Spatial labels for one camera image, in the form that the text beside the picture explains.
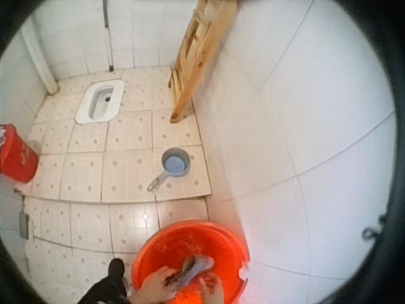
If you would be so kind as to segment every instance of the wall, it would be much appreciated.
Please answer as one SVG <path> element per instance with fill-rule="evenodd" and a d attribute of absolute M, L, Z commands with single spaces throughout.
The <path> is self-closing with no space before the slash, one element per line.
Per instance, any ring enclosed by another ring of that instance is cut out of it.
<path fill-rule="evenodd" d="M 115 68 L 170 65 L 197 0 L 108 1 Z M 108 70 L 102 0 L 47 0 L 35 13 L 54 76 Z"/>
<path fill-rule="evenodd" d="M 47 0 L 34 20 L 56 79 L 108 70 L 102 0 Z"/>
<path fill-rule="evenodd" d="M 0 59 L 0 124 L 14 124 L 26 139 L 45 95 L 22 35 L 17 32 Z M 0 237 L 26 273 L 24 241 L 19 237 L 20 211 L 21 197 L 13 192 L 13 183 L 0 175 Z"/>
<path fill-rule="evenodd" d="M 341 286 L 385 211 L 396 133 L 356 24 L 332 1 L 244 1 L 194 107 L 209 217 L 251 254 L 242 302 L 314 303 Z"/>

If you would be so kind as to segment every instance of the white pipe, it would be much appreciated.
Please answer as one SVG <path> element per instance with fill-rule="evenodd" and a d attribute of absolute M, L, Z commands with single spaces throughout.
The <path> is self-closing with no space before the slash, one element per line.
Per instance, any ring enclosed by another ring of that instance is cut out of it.
<path fill-rule="evenodd" d="M 49 94 L 55 94 L 58 91 L 58 85 L 53 77 L 45 57 L 42 54 L 41 47 L 39 46 L 38 38 L 34 30 L 34 23 L 32 17 L 29 16 L 27 21 L 21 27 L 21 34 L 23 36 L 25 45 L 30 53 L 31 59 L 34 62 L 35 68 L 42 79 Z"/>

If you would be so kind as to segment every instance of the human hand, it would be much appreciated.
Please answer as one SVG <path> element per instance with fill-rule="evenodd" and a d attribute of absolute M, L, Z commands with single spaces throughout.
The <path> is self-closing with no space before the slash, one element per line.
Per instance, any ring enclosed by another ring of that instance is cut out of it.
<path fill-rule="evenodd" d="M 166 302 L 176 295 L 177 284 L 166 285 L 166 278 L 176 273 L 177 270 L 164 266 L 148 275 L 142 286 L 128 300 L 132 304 L 149 304 Z"/>
<path fill-rule="evenodd" d="M 204 304 L 223 304 L 221 279 L 212 272 L 199 278 L 199 289 Z"/>

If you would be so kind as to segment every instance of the orange plastic basin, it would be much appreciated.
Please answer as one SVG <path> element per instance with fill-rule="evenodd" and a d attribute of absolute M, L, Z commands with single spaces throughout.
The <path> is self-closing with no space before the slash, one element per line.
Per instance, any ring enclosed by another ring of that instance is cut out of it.
<path fill-rule="evenodd" d="M 222 280 L 225 304 L 235 303 L 244 289 L 239 269 L 249 260 L 247 248 L 222 226 L 202 220 L 170 225 L 149 239 L 132 265 L 132 285 L 138 290 L 149 274 L 165 265 L 180 270 L 183 260 L 191 254 L 214 258 L 212 271 Z M 169 303 L 202 303 L 196 280 Z"/>

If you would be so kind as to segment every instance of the tiled floor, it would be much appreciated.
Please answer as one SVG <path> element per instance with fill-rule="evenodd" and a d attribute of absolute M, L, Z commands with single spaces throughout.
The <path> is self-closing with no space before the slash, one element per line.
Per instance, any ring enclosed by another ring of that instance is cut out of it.
<path fill-rule="evenodd" d="M 180 220 L 208 218 L 203 196 L 211 186 L 196 117 L 188 106 L 180 123 L 169 123 L 169 72 L 136 68 L 62 80 L 39 110 L 28 137 L 40 154 L 38 171 L 17 188 L 30 217 L 30 277 L 46 300 L 76 301 L 106 275 L 113 257 L 123 259 L 130 281 L 149 237 Z M 120 113 L 106 123 L 77 124 L 86 88 L 120 77 L 126 83 Z M 163 170 L 163 151 L 174 146 L 190 154 L 189 173 L 148 192 Z"/>

